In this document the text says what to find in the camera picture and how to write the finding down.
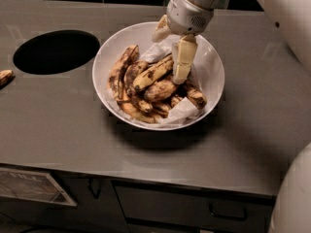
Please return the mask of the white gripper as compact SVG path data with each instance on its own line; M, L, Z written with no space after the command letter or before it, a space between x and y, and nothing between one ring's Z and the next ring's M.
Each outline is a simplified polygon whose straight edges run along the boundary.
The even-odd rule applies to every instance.
M190 73L197 51L196 38L188 34L203 32L214 15L214 0L170 0L155 27L152 41L159 43L173 33L182 36L172 45L173 82L182 84Z

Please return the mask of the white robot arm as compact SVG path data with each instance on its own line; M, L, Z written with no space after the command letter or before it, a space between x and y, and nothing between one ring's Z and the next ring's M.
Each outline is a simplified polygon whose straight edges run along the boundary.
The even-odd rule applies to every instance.
M257 0L283 37L269 43L263 57L286 49L305 68L311 66L311 0ZM155 43L175 34L173 81L186 80L196 54L195 36L211 21L219 0L170 0L153 34ZM311 233L311 144L291 164L278 193L268 233Z

